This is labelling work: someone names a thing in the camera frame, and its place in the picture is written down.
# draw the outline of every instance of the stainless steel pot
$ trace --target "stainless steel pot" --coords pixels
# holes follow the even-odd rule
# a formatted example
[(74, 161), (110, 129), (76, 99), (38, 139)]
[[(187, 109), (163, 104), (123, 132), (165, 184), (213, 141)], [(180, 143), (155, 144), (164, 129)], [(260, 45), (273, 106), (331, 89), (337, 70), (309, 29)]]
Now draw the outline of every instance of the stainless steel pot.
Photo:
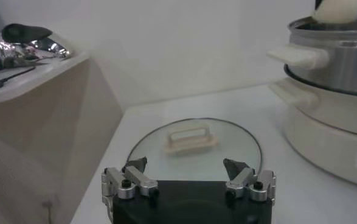
[(286, 73), (318, 88), (357, 96), (357, 21), (319, 24), (303, 18), (289, 25), (290, 44), (268, 54)]

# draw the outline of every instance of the bolt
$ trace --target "bolt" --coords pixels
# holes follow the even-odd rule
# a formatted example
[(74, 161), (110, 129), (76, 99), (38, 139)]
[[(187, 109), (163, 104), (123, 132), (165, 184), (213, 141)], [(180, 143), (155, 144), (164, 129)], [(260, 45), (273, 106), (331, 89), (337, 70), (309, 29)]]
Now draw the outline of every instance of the bolt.
[(127, 180), (127, 179), (124, 179), (122, 181), (122, 188), (129, 188), (129, 187), (131, 187), (131, 181)]

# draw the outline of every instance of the metal bracket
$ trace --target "metal bracket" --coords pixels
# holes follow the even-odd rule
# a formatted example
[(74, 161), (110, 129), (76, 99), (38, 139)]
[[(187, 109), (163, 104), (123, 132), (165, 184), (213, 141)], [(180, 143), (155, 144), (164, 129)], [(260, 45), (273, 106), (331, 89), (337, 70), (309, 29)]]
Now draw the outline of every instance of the metal bracket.
[(158, 182), (149, 179), (134, 166), (126, 167), (124, 176), (139, 186), (141, 195), (150, 198), (155, 198), (159, 195)]
[(116, 168), (107, 168), (104, 171), (105, 183), (102, 182), (103, 196), (116, 195), (120, 199), (132, 199), (135, 196), (135, 187)]
[(258, 175), (257, 181), (250, 185), (250, 198), (254, 201), (270, 199), (276, 203), (276, 176), (273, 171), (264, 170)]
[(232, 181), (226, 183), (227, 199), (236, 199), (243, 197), (244, 189), (255, 179), (254, 170), (244, 168)]

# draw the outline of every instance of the screw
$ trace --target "screw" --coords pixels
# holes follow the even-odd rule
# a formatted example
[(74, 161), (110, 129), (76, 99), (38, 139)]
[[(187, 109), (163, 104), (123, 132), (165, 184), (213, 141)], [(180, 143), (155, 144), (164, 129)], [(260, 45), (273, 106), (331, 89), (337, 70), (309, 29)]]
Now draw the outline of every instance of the screw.
[(124, 179), (122, 181), (122, 188), (129, 188), (129, 187), (131, 187), (131, 181)]
[(263, 183), (260, 181), (257, 181), (254, 183), (254, 189), (255, 190), (262, 190), (263, 189)]

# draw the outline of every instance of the cable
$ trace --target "cable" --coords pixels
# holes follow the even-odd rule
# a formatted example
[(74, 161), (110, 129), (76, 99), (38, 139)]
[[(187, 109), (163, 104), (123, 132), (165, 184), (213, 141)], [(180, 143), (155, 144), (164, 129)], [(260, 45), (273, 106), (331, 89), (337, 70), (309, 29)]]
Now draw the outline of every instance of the cable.
[(25, 70), (25, 71), (23, 71), (23, 72), (19, 72), (19, 73), (15, 74), (15, 75), (11, 75), (10, 77), (1, 79), (1, 80), (0, 80), (0, 88), (2, 88), (2, 87), (4, 86), (4, 83), (5, 83), (5, 82), (8, 82), (10, 79), (13, 79), (13, 78), (15, 78), (15, 77), (17, 77), (17, 76), (19, 76), (19, 75), (23, 75), (23, 74), (25, 74), (25, 73), (27, 73), (27, 72), (30, 72), (30, 71), (34, 70), (35, 68), (36, 68), (36, 67), (34, 66), (34, 67), (31, 67), (31, 68), (29, 68), (29, 69), (27, 69), (27, 70)]

